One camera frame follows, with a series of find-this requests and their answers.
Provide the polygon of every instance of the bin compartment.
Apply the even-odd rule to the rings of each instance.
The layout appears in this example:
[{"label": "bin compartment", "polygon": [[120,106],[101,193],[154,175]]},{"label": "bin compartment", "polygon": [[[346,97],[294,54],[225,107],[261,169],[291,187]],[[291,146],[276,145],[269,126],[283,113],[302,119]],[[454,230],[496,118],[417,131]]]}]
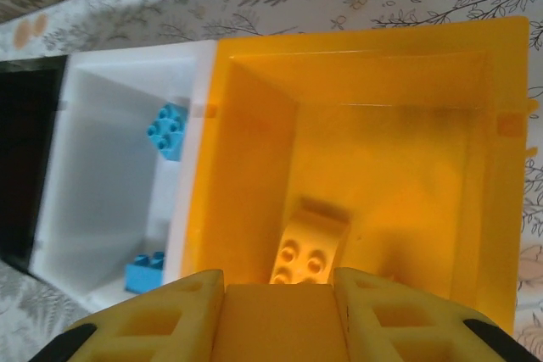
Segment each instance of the bin compartment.
[{"label": "bin compartment", "polygon": [[183,275],[268,282],[304,203],[348,214],[339,266],[512,328],[524,19],[219,43]]},{"label": "bin compartment", "polygon": [[203,120],[188,118],[180,162],[164,159],[147,129],[165,103],[205,104],[215,48],[199,42],[69,58],[31,271],[90,310],[133,296],[125,266],[138,253],[165,251],[171,236],[177,245],[166,251],[166,269],[169,256],[179,269],[187,210],[172,219],[178,194],[190,197],[182,190],[192,187]]}]

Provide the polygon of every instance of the black rubber edge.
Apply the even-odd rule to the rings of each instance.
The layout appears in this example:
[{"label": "black rubber edge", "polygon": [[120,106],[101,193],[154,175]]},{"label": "black rubber edge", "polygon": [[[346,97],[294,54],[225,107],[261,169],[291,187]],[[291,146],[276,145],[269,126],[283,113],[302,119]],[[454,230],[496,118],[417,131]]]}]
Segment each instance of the black rubber edge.
[{"label": "black rubber edge", "polygon": [[493,326],[481,320],[464,320],[464,325],[476,336],[494,349],[506,362],[539,362],[525,347],[498,326]]},{"label": "black rubber edge", "polygon": [[96,330],[94,324],[83,324],[57,335],[29,362],[67,362]]}]

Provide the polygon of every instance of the white plastic bin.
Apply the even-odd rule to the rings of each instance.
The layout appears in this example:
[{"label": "white plastic bin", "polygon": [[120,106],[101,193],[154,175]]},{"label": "white plastic bin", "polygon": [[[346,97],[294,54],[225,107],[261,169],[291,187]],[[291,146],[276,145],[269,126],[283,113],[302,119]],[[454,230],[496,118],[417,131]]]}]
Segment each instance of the white plastic bin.
[{"label": "white plastic bin", "polygon": [[[215,52],[206,41],[69,58],[30,271],[91,311],[133,296],[124,269],[138,253],[165,250],[165,282],[179,276]],[[185,98],[181,161],[167,161],[146,130]]]}]

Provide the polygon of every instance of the yellow plastic bin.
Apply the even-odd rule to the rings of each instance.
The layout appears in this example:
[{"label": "yellow plastic bin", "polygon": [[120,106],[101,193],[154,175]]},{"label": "yellow plastic bin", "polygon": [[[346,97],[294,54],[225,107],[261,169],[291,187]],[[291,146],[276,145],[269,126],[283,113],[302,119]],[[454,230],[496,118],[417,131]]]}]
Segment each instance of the yellow plastic bin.
[{"label": "yellow plastic bin", "polygon": [[339,266],[514,318],[524,18],[219,42],[182,274],[268,282],[300,203],[338,208]]}]

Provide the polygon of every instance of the blue lego block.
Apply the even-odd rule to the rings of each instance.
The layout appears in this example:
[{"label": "blue lego block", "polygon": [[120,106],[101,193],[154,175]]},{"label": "blue lego block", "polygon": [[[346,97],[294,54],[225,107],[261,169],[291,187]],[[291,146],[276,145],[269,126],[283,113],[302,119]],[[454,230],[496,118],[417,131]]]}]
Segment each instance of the blue lego block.
[{"label": "blue lego block", "polygon": [[167,160],[179,161],[188,109],[174,103],[167,103],[147,129],[147,136]]},{"label": "blue lego block", "polygon": [[163,268],[164,252],[153,253],[152,258],[147,254],[139,254],[132,263],[126,265],[126,290],[143,294],[162,286]]}]

